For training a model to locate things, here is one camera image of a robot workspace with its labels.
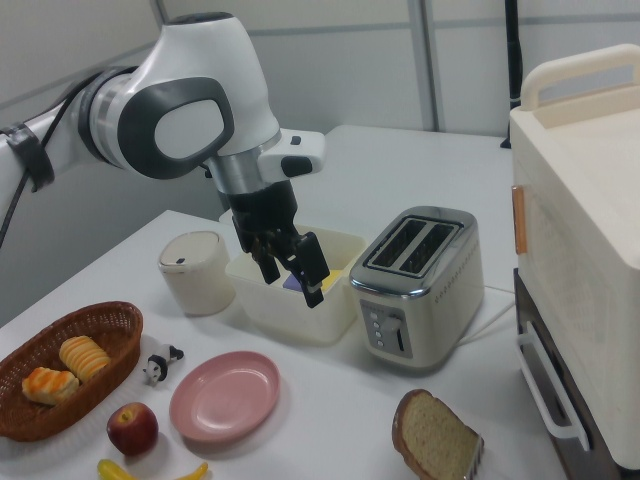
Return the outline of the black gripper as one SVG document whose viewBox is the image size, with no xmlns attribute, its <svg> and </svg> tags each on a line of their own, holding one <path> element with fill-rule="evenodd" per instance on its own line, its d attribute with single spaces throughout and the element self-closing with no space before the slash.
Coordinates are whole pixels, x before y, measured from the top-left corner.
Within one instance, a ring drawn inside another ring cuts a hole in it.
<svg viewBox="0 0 640 480">
<path fill-rule="evenodd" d="M 277 182 L 259 191 L 227 194 L 232 220 L 243 251 L 253 249 L 264 282 L 280 278 L 277 251 L 270 242 L 284 248 L 281 264 L 299 282 L 309 308 L 323 300 L 322 282 L 330 270 L 317 236 L 313 232 L 299 235 L 294 227 L 298 204 L 290 182 Z"/>
</svg>

